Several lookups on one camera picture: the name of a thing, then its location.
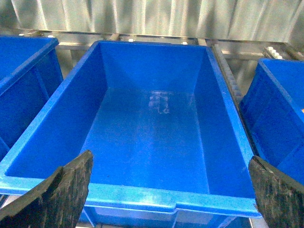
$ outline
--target blue container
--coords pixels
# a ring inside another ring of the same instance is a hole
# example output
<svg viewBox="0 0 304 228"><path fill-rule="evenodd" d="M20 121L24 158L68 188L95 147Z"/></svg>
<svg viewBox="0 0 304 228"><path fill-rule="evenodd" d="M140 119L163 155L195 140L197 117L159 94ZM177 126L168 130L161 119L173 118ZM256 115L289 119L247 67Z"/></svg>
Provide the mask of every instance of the blue container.
<svg viewBox="0 0 304 228"><path fill-rule="evenodd" d="M57 44L0 36L0 160L62 82Z"/></svg>
<svg viewBox="0 0 304 228"><path fill-rule="evenodd" d="M260 156L304 184L304 62L261 59L240 104Z"/></svg>
<svg viewBox="0 0 304 228"><path fill-rule="evenodd" d="M23 194L87 149L82 220L205 228L260 217L253 153L209 47L94 43L0 162L0 192Z"/></svg>

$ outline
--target metal frame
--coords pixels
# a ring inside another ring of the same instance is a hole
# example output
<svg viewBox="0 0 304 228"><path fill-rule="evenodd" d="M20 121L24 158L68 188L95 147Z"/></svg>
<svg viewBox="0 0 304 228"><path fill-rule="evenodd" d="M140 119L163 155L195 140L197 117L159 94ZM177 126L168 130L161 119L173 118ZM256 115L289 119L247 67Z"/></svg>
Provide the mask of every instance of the metal frame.
<svg viewBox="0 0 304 228"><path fill-rule="evenodd" d="M65 50L70 54L70 68L72 68L89 47L98 40L117 40L128 42L160 42L181 45L201 45L212 48L230 92L234 98L235 105L242 98L242 94L236 84L233 72L227 63L229 59L236 60L258 60L262 57L304 61L304 56L288 43L266 42L266 41L240 41L210 38L190 37L168 37L139 34L117 34L117 33L92 33L92 32L70 32L55 30L35 29L9 29L0 28L0 35L19 35L26 37L56 37L59 40L58 51ZM2 196L0 204L2 207L12 202L16 196ZM267 228L263 219L243 218L244 228ZM88 224L79 224L80 227L91 227Z"/></svg>

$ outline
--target plastic surface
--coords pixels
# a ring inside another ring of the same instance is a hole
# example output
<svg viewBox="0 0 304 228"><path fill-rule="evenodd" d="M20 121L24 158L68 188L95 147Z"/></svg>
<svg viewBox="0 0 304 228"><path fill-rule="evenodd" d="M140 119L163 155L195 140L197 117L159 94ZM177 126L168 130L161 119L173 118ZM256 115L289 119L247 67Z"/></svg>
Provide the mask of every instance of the plastic surface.
<svg viewBox="0 0 304 228"><path fill-rule="evenodd" d="M0 159L62 82L57 39L0 36Z"/></svg>
<svg viewBox="0 0 304 228"><path fill-rule="evenodd" d="M23 194L86 149L81 218L92 223L221 227L260 216L253 153L208 47L94 43L0 162L1 192Z"/></svg>
<svg viewBox="0 0 304 228"><path fill-rule="evenodd" d="M240 104L260 156L304 184L304 62L259 60Z"/></svg>

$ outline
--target metal panel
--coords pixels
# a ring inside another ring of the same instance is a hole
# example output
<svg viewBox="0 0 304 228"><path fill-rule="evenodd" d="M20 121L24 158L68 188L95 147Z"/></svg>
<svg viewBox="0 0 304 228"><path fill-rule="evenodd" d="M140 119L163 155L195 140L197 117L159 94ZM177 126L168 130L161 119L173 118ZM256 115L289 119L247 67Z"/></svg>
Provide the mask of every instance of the metal panel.
<svg viewBox="0 0 304 228"><path fill-rule="evenodd" d="M303 0L11 0L11 3L1 1L0 12L11 15L13 5L24 29L289 41L301 48L304 40ZM2 16L1 20L10 28L18 26L10 16Z"/></svg>

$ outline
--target corrugated metal wall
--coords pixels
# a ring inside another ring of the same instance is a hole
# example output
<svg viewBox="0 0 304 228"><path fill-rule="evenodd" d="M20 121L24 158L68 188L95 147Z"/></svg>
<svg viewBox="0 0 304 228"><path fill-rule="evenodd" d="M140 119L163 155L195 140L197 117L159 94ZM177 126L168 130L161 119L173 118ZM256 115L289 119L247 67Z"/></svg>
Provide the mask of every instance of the corrugated metal wall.
<svg viewBox="0 0 304 228"><path fill-rule="evenodd" d="M304 0L1 0L0 16L10 28L304 40Z"/></svg>

